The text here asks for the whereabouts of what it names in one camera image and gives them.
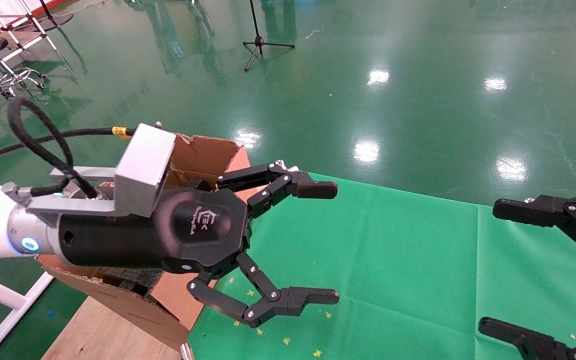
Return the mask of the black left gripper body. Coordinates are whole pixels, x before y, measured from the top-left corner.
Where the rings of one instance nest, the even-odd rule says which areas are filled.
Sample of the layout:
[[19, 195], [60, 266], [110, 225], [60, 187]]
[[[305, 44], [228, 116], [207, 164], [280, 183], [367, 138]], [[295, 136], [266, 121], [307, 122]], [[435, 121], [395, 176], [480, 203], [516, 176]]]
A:
[[233, 192], [163, 191], [150, 217], [61, 215], [62, 259], [80, 267], [228, 274], [249, 247], [247, 205]]

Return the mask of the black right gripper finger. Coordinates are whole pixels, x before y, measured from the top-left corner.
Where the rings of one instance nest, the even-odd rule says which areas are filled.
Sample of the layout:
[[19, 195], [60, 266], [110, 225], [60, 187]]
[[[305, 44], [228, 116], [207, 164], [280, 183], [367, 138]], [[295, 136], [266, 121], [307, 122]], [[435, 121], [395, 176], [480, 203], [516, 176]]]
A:
[[523, 201], [500, 198], [493, 205], [493, 215], [514, 223], [556, 227], [576, 243], [576, 197], [540, 194]]
[[576, 360], [576, 347], [569, 347], [541, 332], [493, 317], [482, 317], [478, 330], [487, 337], [515, 346], [524, 360]]

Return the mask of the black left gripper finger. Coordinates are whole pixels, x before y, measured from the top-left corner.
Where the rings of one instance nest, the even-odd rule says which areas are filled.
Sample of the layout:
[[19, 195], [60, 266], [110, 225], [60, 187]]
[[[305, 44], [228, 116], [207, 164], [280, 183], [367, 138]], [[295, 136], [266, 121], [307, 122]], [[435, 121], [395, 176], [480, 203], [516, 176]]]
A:
[[315, 181], [306, 171], [288, 171], [274, 162], [223, 173], [216, 184], [233, 193], [261, 187], [246, 200], [249, 217], [260, 217], [288, 196], [334, 199], [338, 195], [336, 182]]
[[234, 265], [240, 268], [261, 295], [256, 303], [247, 305], [211, 287], [209, 283], [214, 280], [214, 276], [205, 270], [188, 282], [187, 289], [203, 305], [250, 328], [258, 328], [276, 316], [299, 317], [307, 305], [336, 305], [339, 301], [339, 293], [334, 289], [294, 286], [277, 288], [246, 252], [235, 258]]

